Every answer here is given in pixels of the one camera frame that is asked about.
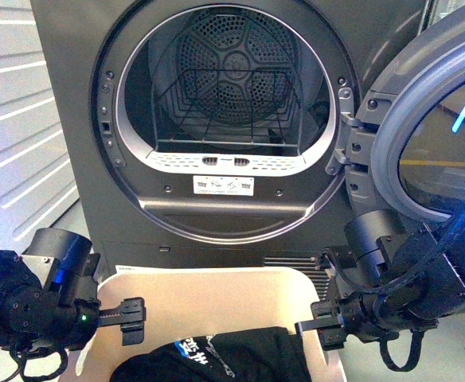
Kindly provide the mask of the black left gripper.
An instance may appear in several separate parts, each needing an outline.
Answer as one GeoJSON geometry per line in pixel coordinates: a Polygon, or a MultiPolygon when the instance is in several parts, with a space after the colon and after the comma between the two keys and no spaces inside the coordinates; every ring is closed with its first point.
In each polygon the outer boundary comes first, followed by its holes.
{"type": "Polygon", "coordinates": [[[118,325],[122,345],[144,339],[145,300],[100,311],[100,254],[89,239],[41,228],[24,255],[0,250],[0,347],[82,349],[99,327],[118,325]]]}

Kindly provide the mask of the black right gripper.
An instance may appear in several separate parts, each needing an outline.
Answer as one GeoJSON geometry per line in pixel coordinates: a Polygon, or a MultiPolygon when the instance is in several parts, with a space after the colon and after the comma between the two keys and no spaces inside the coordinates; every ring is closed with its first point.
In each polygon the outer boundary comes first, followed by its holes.
{"type": "Polygon", "coordinates": [[[398,213],[362,214],[344,232],[347,244],[325,248],[317,261],[333,273],[326,298],[311,304],[313,320],[295,323],[300,337],[315,331],[323,351],[343,349],[349,335],[362,342],[390,341],[412,328],[407,311],[412,284],[385,290],[412,266],[400,253],[409,234],[398,213]]]}

